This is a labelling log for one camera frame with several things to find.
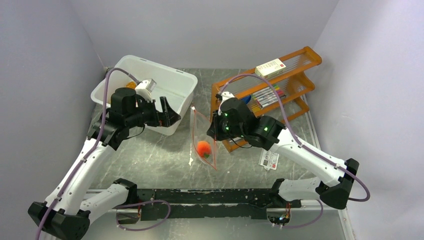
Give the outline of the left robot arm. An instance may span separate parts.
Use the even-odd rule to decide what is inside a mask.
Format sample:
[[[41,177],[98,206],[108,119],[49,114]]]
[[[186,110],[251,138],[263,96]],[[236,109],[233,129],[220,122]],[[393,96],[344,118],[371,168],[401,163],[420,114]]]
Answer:
[[[33,202],[28,214],[37,225],[36,237],[50,234],[61,240],[80,240],[90,224],[114,207],[132,208],[139,203],[137,185],[117,179],[109,188],[85,199],[100,165],[128,139],[135,127],[171,127],[181,116],[160,97],[161,110],[149,98],[149,91],[120,87],[106,99],[103,109],[87,135],[83,148],[60,184],[42,202]]]

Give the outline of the orange peach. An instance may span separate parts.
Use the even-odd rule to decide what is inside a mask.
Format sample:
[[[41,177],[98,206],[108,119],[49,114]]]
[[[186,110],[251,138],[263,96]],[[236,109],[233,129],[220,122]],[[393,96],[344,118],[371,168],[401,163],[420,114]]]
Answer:
[[[201,158],[207,159],[212,154],[212,147],[209,142],[201,140],[197,142],[196,151]]]

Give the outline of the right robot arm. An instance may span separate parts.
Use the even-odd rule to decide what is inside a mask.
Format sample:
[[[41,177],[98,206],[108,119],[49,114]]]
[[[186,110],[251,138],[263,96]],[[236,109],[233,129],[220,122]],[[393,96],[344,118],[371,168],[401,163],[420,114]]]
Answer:
[[[235,97],[224,100],[213,112],[206,134],[216,141],[242,138],[251,146],[287,157],[303,166],[314,178],[277,179],[270,192],[275,207],[297,200],[321,200],[327,206],[343,210],[350,200],[359,163],[332,157],[292,135],[282,122],[270,117],[256,117],[249,107]]]

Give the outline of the clear zip top bag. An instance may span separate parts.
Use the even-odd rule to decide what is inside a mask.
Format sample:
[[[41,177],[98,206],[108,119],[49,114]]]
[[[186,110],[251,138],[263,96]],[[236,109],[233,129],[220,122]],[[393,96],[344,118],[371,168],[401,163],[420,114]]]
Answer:
[[[194,106],[190,107],[191,156],[217,170],[218,147],[216,141],[207,135],[210,119]]]

